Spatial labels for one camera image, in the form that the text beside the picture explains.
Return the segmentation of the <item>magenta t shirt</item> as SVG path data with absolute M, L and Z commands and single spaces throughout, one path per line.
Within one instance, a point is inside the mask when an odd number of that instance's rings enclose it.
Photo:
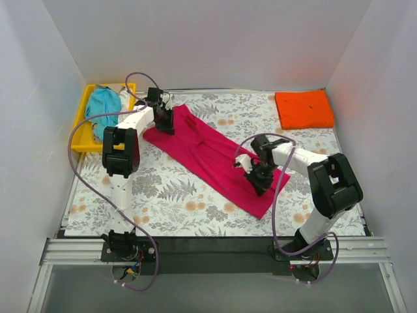
M 204 180 L 216 192 L 255 218 L 263 218 L 272 205 L 280 170 L 274 172 L 272 186 L 258 196 L 244 177 L 242 168 L 235 168 L 238 144 L 208 126 L 185 106 L 173 109 L 173 135 L 150 128 L 143 139 L 182 164 Z

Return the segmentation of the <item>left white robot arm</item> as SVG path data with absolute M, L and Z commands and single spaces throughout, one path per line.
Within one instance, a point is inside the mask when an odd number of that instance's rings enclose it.
M 116 213 L 109 233 L 102 238 L 112 253 L 126 261 L 134 260 L 139 252 L 132 209 L 133 174 L 140 163 L 139 135 L 151 123 L 159 132 L 175 133 L 173 108 L 164 94 L 163 90 L 150 87 L 145 97 L 146 108 L 138 108 L 118 125 L 104 130 L 102 164 L 109 176 L 110 202 Z

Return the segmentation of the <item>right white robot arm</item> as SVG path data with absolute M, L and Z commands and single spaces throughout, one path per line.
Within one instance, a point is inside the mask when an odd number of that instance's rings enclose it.
M 236 152 L 234 165 L 244 170 L 245 178 L 258 196 L 272 186 L 278 168 L 308 178 L 313 211 L 290 243 L 275 246 L 284 256 L 312 258 L 336 221 L 363 200 L 363 191 L 344 154 L 313 153 L 299 148 L 295 140 L 284 135 L 275 141 L 270 141 L 269 136 L 268 133 L 250 136 L 247 140 L 255 156 Z

